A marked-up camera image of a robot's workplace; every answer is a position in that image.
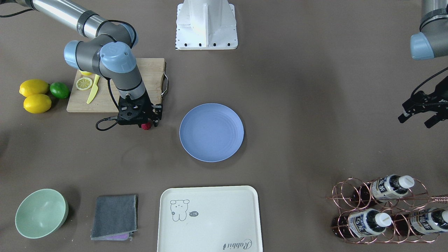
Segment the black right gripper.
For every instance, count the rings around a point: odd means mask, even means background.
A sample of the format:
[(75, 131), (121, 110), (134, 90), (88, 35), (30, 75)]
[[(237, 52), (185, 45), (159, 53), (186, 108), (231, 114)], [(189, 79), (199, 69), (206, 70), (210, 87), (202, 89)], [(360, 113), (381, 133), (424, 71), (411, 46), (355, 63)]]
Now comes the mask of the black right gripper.
[(163, 115), (163, 104), (153, 104), (148, 94), (138, 99), (131, 99), (130, 95), (125, 98), (119, 97), (117, 123), (119, 125), (138, 125), (144, 129), (144, 124), (152, 122), (154, 127), (159, 125)]

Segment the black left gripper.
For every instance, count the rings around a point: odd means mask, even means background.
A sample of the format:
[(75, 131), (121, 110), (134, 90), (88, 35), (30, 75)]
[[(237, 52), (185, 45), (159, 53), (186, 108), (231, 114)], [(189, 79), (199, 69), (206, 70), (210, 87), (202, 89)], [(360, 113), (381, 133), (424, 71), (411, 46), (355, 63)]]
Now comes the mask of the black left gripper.
[(447, 91), (448, 77), (445, 77), (435, 87), (434, 92), (426, 94), (418, 91), (410, 96), (403, 104), (403, 113), (398, 117), (401, 124), (406, 122), (412, 115), (425, 112), (436, 112), (424, 122), (426, 128), (432, 128), (437, 123), (447, 120)]

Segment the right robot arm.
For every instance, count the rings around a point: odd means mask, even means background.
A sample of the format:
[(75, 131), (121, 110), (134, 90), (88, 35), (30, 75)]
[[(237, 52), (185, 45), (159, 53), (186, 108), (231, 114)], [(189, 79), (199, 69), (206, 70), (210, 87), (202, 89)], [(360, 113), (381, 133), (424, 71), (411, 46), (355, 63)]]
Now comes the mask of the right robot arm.
[(124, 21), (107, 20), (70, 0), (15, 0), (27, 11), (39, 11), (89, 38), (70, 41), (64, 48), (68, 65), (97, 74), (113, 82), (119, 92), (114, 100), (117, 116), (105, 118), (115, 125), (137, 125), (144, 130), (157, 127), (163, 105), (154, 105), (145, 87), (132, 48), (138, 41), (134, 27)]

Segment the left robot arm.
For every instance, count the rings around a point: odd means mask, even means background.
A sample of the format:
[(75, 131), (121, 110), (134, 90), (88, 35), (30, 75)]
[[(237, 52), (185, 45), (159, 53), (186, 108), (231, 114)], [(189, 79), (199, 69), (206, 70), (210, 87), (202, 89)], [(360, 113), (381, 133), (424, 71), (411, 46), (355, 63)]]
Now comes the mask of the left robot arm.
[[(448, 2), (446, 0), (423, 0), (419, 33), (410, 38), (411, 57), (416, 60), (428, 60), (448, 54)], [(448, 118), (448, 78), (445, 77), (435, 86), (434, 92), (426, 94), (419, 88), (432, 78), (447, 71), (440, 70), (419, 84), (409, 99), (403, 102), (403, 113), (398, 117), (400, 123), (406, 122), (418, 113), (434, 112), (435, 115), (424, 122), (426, 128)]]

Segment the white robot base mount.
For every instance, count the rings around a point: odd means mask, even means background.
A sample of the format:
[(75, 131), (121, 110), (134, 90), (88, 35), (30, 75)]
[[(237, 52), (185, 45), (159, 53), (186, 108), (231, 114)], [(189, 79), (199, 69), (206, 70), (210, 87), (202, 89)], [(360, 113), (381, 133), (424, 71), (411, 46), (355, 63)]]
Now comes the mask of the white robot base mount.
[(185, 0), (176, 9), (176, 50), (238, 47), (235, 6), (227, 0)]

